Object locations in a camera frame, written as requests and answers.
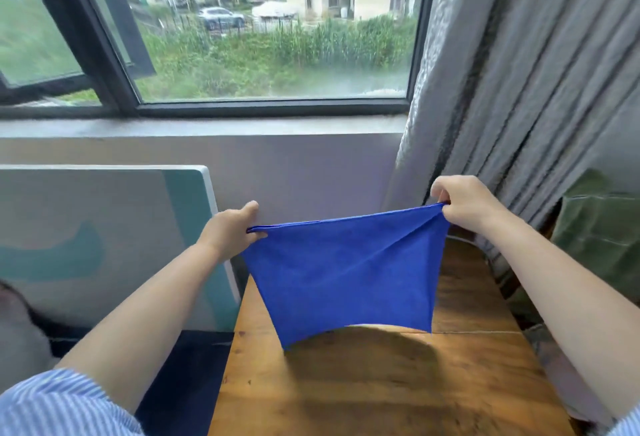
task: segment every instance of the hand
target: hand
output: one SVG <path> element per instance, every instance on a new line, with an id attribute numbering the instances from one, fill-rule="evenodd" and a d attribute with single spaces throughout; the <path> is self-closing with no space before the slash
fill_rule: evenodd
<path id="1" fill-rule="evenodd" d="M 218 262 L 240 254 L 258 239 L 267 237 L 266 232 L 246 230 L 251 227 L 258 215 L 258 202 L 252 201 L 241 210 L 225 210 L 217 213 L 207 222 L 196 244 L 212 248 L 218 256 Z"/>
<path id="2" fill-rule="evenodd" d="M 484 183 L 472 176 L 438 177 L 431 186 L 431 196 L 450 203 L 442 208 L 449 222 L 481 235 L 496 217 L 510 214 Z"/>

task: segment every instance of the wooden table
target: wooden table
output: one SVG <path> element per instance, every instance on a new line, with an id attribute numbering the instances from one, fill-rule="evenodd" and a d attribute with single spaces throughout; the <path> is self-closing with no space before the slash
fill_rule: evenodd
<path id="1" fill-rule="evenodd" d="M 574 433 L 480 251 L 452 241 L 433 334 L 347 327 L 284 353 L 250 279 L 209 436 L 254 435 Z"/>

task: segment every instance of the forearm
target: forearm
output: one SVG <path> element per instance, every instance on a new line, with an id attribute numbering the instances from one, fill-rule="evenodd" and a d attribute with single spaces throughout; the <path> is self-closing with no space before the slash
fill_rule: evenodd
<path id="1" fill-rule="evenodd" d="M 483 234 L 500 249 L 556 342 L 615 416 L 640 401 L 640 309 L 512 214 Z"/>
<path id="2" fill-rule="evenodd" d="M 194 245 L 150 278 L 60 360 L 135 412 L 219 256 Z"/>

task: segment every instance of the green fabric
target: green fabric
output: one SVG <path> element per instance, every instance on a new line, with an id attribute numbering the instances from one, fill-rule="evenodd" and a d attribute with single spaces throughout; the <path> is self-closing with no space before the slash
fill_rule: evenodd
<path id="1" fill-rule="evenodd" d="M 551 241 L 634 303 L 640 302 L 640 198 L 589 169 L 567 190 Z M 522 287 L 511 310 L 539 321 Z"/>

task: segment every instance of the blue and white striped shirt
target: blue and white striped shirt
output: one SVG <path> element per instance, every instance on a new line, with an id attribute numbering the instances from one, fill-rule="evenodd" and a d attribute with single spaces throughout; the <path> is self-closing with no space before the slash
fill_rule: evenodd
<path id="1" fill-rule="evenodd" d="M 142 434 L 136 419 L 98 384 L 68 369 L 35 375 L 0 395 L 0 436 Z M 640 406 L 609 436 L 640 436 Z"/>

